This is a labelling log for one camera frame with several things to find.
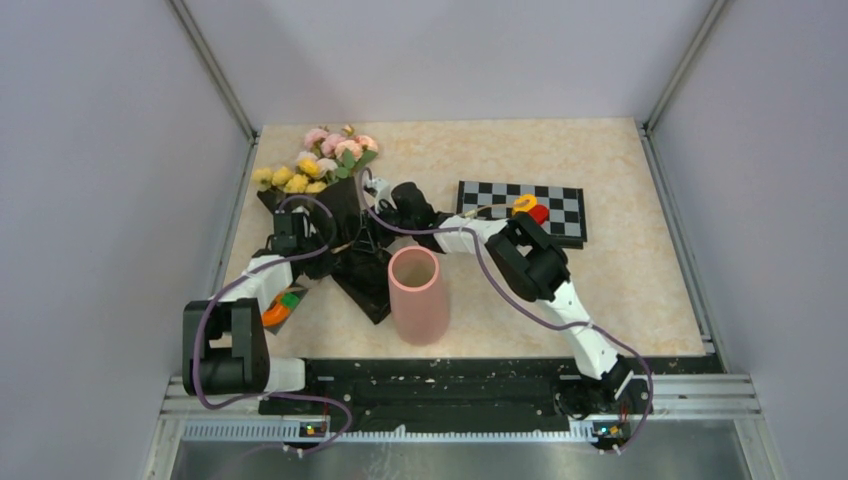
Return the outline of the beige ribbon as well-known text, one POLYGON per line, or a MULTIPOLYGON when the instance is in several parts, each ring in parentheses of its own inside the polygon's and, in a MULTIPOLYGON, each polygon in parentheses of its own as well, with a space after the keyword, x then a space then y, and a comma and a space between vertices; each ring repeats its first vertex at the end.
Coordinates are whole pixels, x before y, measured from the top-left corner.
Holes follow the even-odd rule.
MULTIPOLYGON (((506 202, 506 203, 495 203, 495 204, 489 204, 489 205, 476 206, 475 208, 472 208, 471 210, 476 211, 476 216, 474 218, 476 218, 479 214, 481 214, 483 212, 490 211, 490 210, 497 210, 497 209, 505 210, 509 214, 509 211, 512 208, 513 202, 514 201, 506 202)), ((463 214, 465 212, 459 213, 458 216, 462 219, 467 219, 467 218, 463 217, 463 214)), ((390 232, 394 232, 395 234, 398 234, 398 235, 411 235, 411 236, 432 235, 432 234, 435 234, 435 233, 439 233, 442 230, 441 227, 438 227, 438 228, 435 228, 435 229, 424 229, 424 230, 409 230, 409 229, 404 230, 403 228, 401 228, 399 226, 394 226, 394 225, 390 225, 390 224, 383 226, 383 229, 388 230, 390 232)), ((339 253, 339 252, 341 252, 345 249, 351 248, 356 243, 357 238, 358 238, 358 236, 355 236, 352 240, 348 241, 347 243, 342 243, 339 246, 331 247, 330 252, 332 252, 333 254, 336 254, 336 253, 339 253)))

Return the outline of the flower bouquet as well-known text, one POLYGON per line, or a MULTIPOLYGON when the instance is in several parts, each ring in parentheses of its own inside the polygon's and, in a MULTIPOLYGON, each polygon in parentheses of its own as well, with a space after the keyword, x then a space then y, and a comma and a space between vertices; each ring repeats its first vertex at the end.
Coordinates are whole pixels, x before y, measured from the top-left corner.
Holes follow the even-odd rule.
POLYGON ((390 313, 387 242, 375 242, 368 232, 354 175, 379 155, 378 142, 347 125, 338 131, 312 128, 303 139, 303 150, 291 166, 260 167, 251 181, 257 197, 272 215, 279 210, 304 209, 312 214, 331 213, 337 233, 331 247, 358 236, 348 249, 334 254, 331 278, 374 324, 390 313))

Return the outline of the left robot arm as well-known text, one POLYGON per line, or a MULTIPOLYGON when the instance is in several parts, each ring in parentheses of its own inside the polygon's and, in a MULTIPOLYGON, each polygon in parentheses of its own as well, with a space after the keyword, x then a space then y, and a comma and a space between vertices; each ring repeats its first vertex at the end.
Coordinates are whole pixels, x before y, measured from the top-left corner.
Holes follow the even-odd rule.
POLYGON ((236 279, 184 307, 183 386, 207 409, 265 392, 272 362, 262 314, 294 283, 295 264, 327 253, 337 233, 331 213, 304 209, 276 212, 274 228, 236 279))

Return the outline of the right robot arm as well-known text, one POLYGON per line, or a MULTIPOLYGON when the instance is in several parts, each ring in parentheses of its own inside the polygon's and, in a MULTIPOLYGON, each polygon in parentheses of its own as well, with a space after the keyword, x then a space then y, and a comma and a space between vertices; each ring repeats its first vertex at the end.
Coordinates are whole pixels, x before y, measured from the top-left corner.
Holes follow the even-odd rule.
POLYGON ((561 247, 528 213, 479 220, 436 212, 412 182, 362 180, 368 213, 384 230, 410 236, 433 252, 473 254, 484 276, 511 306, 539 325, 563 333, 581 377, 575 400, 558 398, 559 411, 583 420, 612 412, 627 397, 633 368, 625 344, 597 326, 580 301, 561 247))

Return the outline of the pink vase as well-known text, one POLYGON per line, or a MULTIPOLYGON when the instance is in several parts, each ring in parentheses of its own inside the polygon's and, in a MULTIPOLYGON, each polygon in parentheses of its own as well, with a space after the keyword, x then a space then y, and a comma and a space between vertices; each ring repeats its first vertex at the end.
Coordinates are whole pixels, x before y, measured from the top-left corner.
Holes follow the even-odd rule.
POLYGON ((392 321, 406 343, 437 342, 450 323, 450 301, 439 261, 420 246, 398 250, 388 265, 392 321))

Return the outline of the green toy brick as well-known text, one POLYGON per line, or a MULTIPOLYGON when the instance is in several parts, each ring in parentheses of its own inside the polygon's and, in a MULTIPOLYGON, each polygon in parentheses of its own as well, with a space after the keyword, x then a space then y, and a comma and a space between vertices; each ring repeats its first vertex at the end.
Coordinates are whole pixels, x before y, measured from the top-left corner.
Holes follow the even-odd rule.
POLYGON ((285 308, 287 308, 289 310, 294 310, 294 309, 297 308, 298 304, 300 303, 300 297, 298 295, 293 294, 293 293, 286 293, 281 297, 280 303, 285 308))

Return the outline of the black white chessboard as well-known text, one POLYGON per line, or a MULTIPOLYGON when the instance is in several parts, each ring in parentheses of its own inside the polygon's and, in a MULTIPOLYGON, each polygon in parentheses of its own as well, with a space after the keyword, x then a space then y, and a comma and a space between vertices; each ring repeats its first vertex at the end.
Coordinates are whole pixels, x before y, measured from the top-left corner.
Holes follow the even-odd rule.
POLYGON ((583 249, 588 241, 581 188, 462 180, 458 183, 456 212, 480 220, 529 213, 563 248, 583 249))

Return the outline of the yellow toy block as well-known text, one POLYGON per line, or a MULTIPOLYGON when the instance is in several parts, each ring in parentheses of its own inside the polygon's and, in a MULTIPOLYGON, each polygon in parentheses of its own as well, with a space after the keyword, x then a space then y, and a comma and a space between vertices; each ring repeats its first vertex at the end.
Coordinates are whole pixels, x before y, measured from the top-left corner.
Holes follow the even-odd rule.
POLYGON ((529 212, 538 204, 538 200, 533 194, 524 194, 516 198, 512 204, 512 214, 516 215, 520 212, 529 212))

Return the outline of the red toy block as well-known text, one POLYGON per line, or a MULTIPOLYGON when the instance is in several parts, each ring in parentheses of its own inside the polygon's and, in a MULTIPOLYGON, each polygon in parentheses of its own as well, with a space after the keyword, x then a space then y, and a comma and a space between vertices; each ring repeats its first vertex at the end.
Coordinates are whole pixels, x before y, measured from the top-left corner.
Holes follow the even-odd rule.
POLYGON ((550 217, 549 209, 542 204, 534 205, 527 213, 540 226, 543 226, 550 217))

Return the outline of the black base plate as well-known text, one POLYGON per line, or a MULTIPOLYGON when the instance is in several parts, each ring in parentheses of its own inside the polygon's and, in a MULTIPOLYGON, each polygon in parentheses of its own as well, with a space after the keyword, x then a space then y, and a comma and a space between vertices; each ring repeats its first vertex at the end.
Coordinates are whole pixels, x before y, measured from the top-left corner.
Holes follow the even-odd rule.
POLYGON ((564 432, 592 415, 635 420, 648 387, 634 378, 619 397, 582 378, 569 358, 312 359, 302 398, 260 402, 262 415, 316 415, 350 430, 410 433, 564 432))

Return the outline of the aluminium frame rail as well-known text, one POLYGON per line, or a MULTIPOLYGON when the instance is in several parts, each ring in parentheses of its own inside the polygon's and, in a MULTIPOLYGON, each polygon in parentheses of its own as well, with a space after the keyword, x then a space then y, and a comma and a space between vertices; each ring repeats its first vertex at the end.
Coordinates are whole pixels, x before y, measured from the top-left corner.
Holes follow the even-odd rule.
POLYGON ((194 51, 202 69, 206 73, 214 90, 222 101, 228 114, 235 122, 249 145, 256 143, 259 133, 249 120, 247 112, 240 102, 235 89, 227 78, 211 45, 195 19, 188 3, 183 0, 165 0, 172 15, 181 28, 189 46, 194 51))

